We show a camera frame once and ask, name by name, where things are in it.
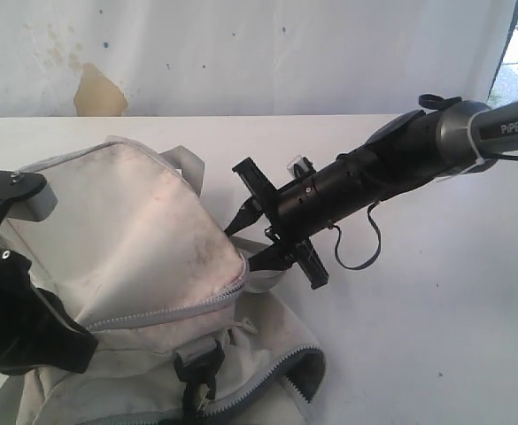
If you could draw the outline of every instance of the cable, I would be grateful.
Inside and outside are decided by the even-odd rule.
[[[381,255],[381,229],[379,229],[379,227],[376,225],[375,220],[373,220],[373,217],[371,217],[371,212],[376,208],[377,205],[379,205],[379,201],[374,202],[367,208],[367,218],[368,218],[368,222],[371,223],[371,227],[376,232],[378,246],[376,247],[376,252],[373,254],[373,256],[370,259],[368,259],[367,261],[365,261],[363,264],[361,264],[360,266],[350,267],[350,266],[346,266],[344,264],[344,262],[339,257],[339,244],[341,243],[341,237],[343,235],[343,231],[336,224],[332,224],[329,226],[329,228],[336,228],[337,232],[338,232],[336,247],[334,248],[334,254],[336,257],[337,264],[339,264],[339,266],[346,268],[347,270],[356,270],[356,271],[364,270],[367,267],[371,266],[376,261],[376,259],[379,258],[379,255]]]
[[[517,155],[503,155],[502,153],[484,153],[485,159],[502,159],[505,161],[518,161]]]

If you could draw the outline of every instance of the white table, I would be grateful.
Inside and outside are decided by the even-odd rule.
[[[248,193],[231,167],[250,156],[274,184],[306,155],[318,168],[391,116],[0,119],[0,168],[101,143],[183,144],[207,164],[202,200],[224,226]],[[518,423],[518,165],[431,183],[375,210],[383,254],[363,272],[314,245],[329,270],[311,291],[294,268],[276,289],[319,338],[328,374],[319,423]],[[265,222],[244,232],[264,240]],[[342,257],[375,249],[365,213],[343,221]]]

